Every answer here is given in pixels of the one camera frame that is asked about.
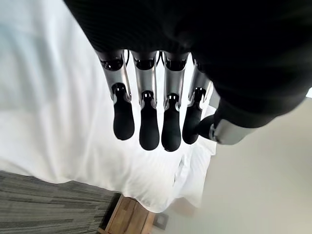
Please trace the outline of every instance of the white duvet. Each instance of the white duvet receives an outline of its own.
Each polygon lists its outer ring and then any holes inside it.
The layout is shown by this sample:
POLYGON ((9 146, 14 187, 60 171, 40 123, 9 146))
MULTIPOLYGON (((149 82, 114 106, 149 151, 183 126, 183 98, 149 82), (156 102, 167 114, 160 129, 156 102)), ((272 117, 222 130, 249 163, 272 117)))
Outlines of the white duvet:
MULTIPOLYGON (((140 107, 132 57, 127 67, 136 130, 113 133, 113 102, 104 72, 61 0, 0 1, 0 170, 52 183, 70 180, 122 192, 152 212, 177 197, 199 206, 215 143, 199 138, 169 153, 138 142, 140 107)), ((189 59, 180 113, 183 126, 193 72, 189 59)), ((158 125, 163 73, 157 67, 158 125)), ((213 113, 209 107, 206 115, 213 113)))

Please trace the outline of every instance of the white bedsheet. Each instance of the white bedsheet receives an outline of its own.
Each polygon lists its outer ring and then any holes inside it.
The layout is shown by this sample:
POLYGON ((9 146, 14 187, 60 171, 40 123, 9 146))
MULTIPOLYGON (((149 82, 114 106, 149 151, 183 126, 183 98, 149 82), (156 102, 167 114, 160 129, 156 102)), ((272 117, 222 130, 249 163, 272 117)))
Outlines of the white bedsheet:
MULTIPOLYGON (((113 134, 113 103, 104 72, 61 0, 0 1, 0 170, 52 183, 76 180, 136 198, 162 212, 177 197, 199 206, 215 143, 202 138, 169 153, 138 142, 140 107, 132 57, 127 67, 136 130, 113 134)), ((189 59, 180 125, 193 65, 189 59)), ((163 73, 157 67, 158 125, 163 73)), ((209 107, 207 113, 213 113, 209 107)))

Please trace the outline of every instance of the gray carpet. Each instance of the gray carpet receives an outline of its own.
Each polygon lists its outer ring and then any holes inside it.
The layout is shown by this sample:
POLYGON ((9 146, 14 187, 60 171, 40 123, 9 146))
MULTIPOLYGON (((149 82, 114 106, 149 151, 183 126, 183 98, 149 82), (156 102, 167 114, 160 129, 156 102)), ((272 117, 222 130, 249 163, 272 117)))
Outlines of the gray carpet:
POLYGON ((0 171, 1 234, 96 233, 114 193, 0 171))

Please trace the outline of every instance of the black fabric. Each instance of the black fabric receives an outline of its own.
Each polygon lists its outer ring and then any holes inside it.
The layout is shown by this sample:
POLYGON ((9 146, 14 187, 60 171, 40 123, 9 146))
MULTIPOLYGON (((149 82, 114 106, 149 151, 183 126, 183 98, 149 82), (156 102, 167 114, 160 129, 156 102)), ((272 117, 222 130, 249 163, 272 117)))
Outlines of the black fabric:
POLYGON ((221 97, 220 116, 262 126, 312 86, 307 0, 66 0, 92 46, 191 52, 221 97))

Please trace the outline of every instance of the white bedding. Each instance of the white bedding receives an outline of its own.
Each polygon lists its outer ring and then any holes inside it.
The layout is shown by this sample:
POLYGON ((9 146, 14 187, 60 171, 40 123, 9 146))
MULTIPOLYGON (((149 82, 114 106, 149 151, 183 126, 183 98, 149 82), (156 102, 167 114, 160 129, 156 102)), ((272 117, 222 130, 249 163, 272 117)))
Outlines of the white bedding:
MULTIPOLYGON (((52 183, 70 180, 122 192, 152 212, 177 197, 199 206, 215 143, 202 138, 169 153, 138 142, 140 107, 132 57, 127 67, 136 130, 113 134, 113 102, 104 72, 61 0, 0 1, 0 170, 52 183)), ((193 64, 188 60, 180 113, 183 126, 193 64)), ((158 125, 163 73, 157 67, 158 125)), ((214 112, 209 107, 207 113, 214 112)))

